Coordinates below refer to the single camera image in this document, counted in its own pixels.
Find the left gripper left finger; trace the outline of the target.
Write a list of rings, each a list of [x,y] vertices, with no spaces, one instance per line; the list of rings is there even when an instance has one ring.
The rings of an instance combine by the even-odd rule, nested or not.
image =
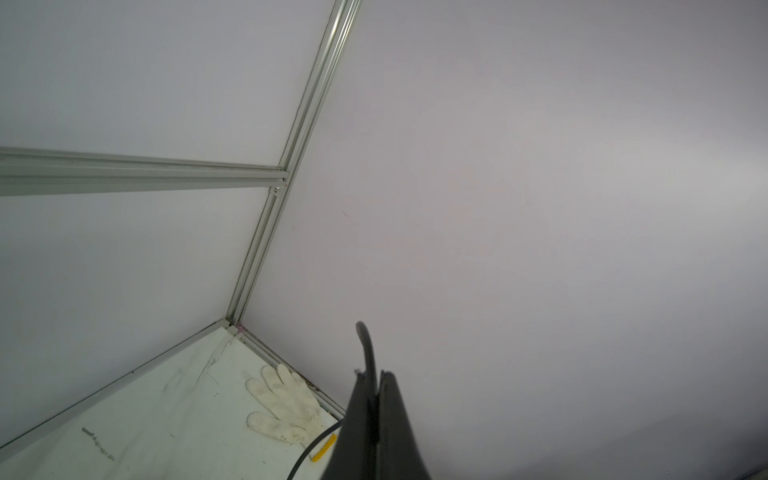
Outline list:
[[[358,372],[323,480],[376,478],[378,423],[375,376],[370,372]]]

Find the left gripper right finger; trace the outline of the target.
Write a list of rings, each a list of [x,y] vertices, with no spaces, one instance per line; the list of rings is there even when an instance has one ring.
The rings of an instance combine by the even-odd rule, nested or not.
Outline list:
[[[383,371],[379,385],[378,478],[430,480],[395,375]]]

